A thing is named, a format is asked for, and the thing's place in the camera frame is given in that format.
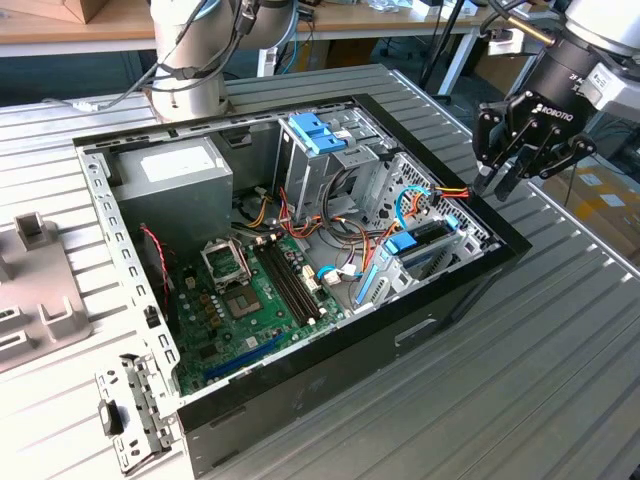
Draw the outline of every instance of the metal table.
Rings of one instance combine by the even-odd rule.
[[[381,66],[241,80],[229,90],[241,111],[369,93],[459,175],[475,175],[469,132]],[[57,222],[95,328],[0,376],[3,477],[118,478],[92,374],[141,345],[70,139],[154,122],[141,95],[93,116],[48,105],[0,110],[0,228],[30,210]],[[640,275],[531,185],[507,203],[487,200],[533,244],[517,269],[454,329],[212,478],[628,478],[640,462]],[[178,447],[137,478],[189,475]]]

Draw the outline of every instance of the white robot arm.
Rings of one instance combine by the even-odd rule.
[[[237,49],[284,44],[295,33],[296,7],[297,0],[152,0],[156,111],[171,121],[225,113],[222,71],[229,58]]]

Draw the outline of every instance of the yellow cable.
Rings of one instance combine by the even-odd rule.
[[[446,188],[446,187],[436,187],[436,190],[440,190],[441,192],[466,192],[466,188]]]
[[[260,213],[258,214],[258,218],[256,218],[253,222],[247,224],[249,228],[255,228],[262,223],[264,220],[264,215],[267,210],[267,199],[262,200],[262,207],[260,207]]]

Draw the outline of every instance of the blue drive bracket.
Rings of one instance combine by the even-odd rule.
[[[289,125],[316,155],[344,150],[347,147],[347,142],[337,138],[329,129],[329,124],[313,113],[291,115]]]
[[[389,240],[385,243],[385,247],[392,255],[395,255],[407,248],[413,247],[417,243],[409,232],[400,232],[389,237]]]

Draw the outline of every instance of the blue cable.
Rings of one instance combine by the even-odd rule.
[[[294,38],[293,38],[293,57],[291,57],[291,60],[289,61],[289,65],[284,67],[284,70],[282,71],[282,73],[280,75],[284,75],[285,73],[287,73],[287,71],[289,70],[289,67],[291,67],[291,65],[293,65],[293,62],[296,61],[296,55],[297,54],[298,54],[298,35],[294,34]]]
[[[326,265],[324,267],[322,267],[320,270],[318,270],[318,273],[316,273],[316,276],[319,279],[322,279],[322,277],[324,277],[325,274],[329,273],[331,270],[335,270],[336,267],[334,265]]]
[[[409,185],[402,189],[396,200],[396,218],[402,228],[407,228],[407,222],[404,221],[404,215],[402,215],[402,196],[409,190],[416,190],[427,197],[431,195],[431,191],[428,188],[421,187],[420,185]]]

